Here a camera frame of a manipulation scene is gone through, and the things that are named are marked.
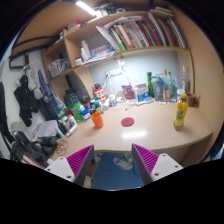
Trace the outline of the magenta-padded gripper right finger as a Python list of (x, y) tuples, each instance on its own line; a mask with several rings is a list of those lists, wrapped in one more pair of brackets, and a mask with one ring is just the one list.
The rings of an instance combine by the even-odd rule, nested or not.
[(131, 153), (144, 185), (182, 169), (182, 166), (166, 153), (158, 155), (137, 144), (132, 145)]

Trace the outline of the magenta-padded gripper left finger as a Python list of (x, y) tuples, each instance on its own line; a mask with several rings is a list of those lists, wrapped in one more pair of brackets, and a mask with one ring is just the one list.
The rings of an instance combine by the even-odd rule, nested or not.
[(94, 157), (94, 146), (87, 146), (69, 157), (58, 157), (51, 162), (46, 171), (83, 186), (84, 180)]

